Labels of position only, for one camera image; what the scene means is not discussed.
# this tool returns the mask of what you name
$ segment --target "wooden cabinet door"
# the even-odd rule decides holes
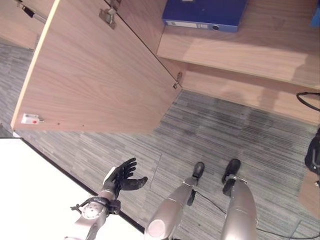
[[[145,133],[181,88],[104,0],[55,0],[13,115],[13,129]],[[40,124],[22,124],[23,114]]]

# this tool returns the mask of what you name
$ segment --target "black cable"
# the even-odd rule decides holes
[[[221,207],[219,207],[214,201],[212,201],[210,198],[202,195],[202,193],[195,191],[197,194],[201,195],[204,199],[207,199],[210,203],[212,203],[217,209],[219,209],[221,212],[223,212],[224,214],[226,214],[227,212],[225,212]]]
[[[220,206],[218,206],[214,201],[212,201],[210,198],[204,196],[202,193],[195,191],[197,194],[199,194],[201,197],[203,197],[204,199],[208,200],[210,203],[212,203],[217,209],[219,209],[222,213],[226,214],[226,211],[224,211]],[[271,231],[267,231],[267,230],[263,230],[261,228],[257,228],[257,230],[267,233],[267,234],[272,234],[281,238],[285,238],[285,239],[293,239],[293,240],[312,240],[312,239],[317,239],[320,238],[320,232],[319,235],[317,236],[312,236],[312,237],[292,237],[292,236],[284,236],[278,233],[274,233]]]
[[[313,105],[311,105],[310,103],[306,102],[305,100],[303,100],[300,96],[305,96],[305,95],[316,95],[316,96],[320,96],[320,92],[298,92],[296,94],[296,98],[300,101],[300,103],[306,105],[307,107],[319,111],[320,112],[320,108],[317,108]]]
[[[281,234],[277,234],[277,233],[274,233],[274,232],[271,232],[271,231],[263,230],[261,228],[257,228],[257,230],[259,230],[261,232],[264,232],[264,233],[267,233],[267,234],[272,234],[272,235],[276,235],[278,237],[286,238],[286,239],[309,240],[309,239],[317,239],[317,238],[320,237],[320,233],[319,233],[319,235],[312,236],[312,237],[293,237],[293,236],[283,236]]]

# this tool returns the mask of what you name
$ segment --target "gray carpet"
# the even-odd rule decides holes
[[[0,122],[8,128],[32,52],[0,45]],[[122,191],[122,210],[145,226],[161,201],[202,161],[206,169],[197,190],[224,209],[221,177],[228,161],[239,158],[248,180],[259,227],[286,236],[319,233],[320,221],[299,204],[307,172],[304,156],[316,126],[250,107],[183,91],[154,133],[18,131],[40,151],[98,191],[111,167],[137,157],[140,190]],[[218,240],[225,216],[196,196],[174,235],[182,240]],[[259,240],[280,237],[258,232]]]

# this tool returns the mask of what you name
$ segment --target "metal bracket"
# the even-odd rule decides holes
[[[245,179],[243,179],[241,177],[233,175],[233,174],[230,174],[229,176],[226,176],[225,181],[228,181],[229,179],[240,180],[240,181],[244,182],[245,184],[248,184],[248,181],[246,181]]]
[[[120,7],[121,0],[111,0],[111,8],[102,10],[100,9],[99,18],[106,22],[112,29],[116,28],[115,14]]]
[[[182,79],[182,72],[180,71],[179,73],[178,73],[178,75],[176,76],[176,83],[175,84],[173,84],[173,88],[174,89],[177,89],[177,87],[178,87],[178,85],[180,84],[180,82],[181,82],[181,79]]]

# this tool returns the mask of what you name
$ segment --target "white surface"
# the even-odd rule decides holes
[[[0,139],[1,239],[63,240],[79,218],[70,206],[89,194],[17,138]],[[120,216],[111,215],[96,240],[143,240]]]
[[[24,113],[22,116],[22,124],[39,124],[39,116],[34,114]]]
[[[166,21],[166,22],[170,26],[197,28],[197,24],[192,22],[184,22],[184,21]]]

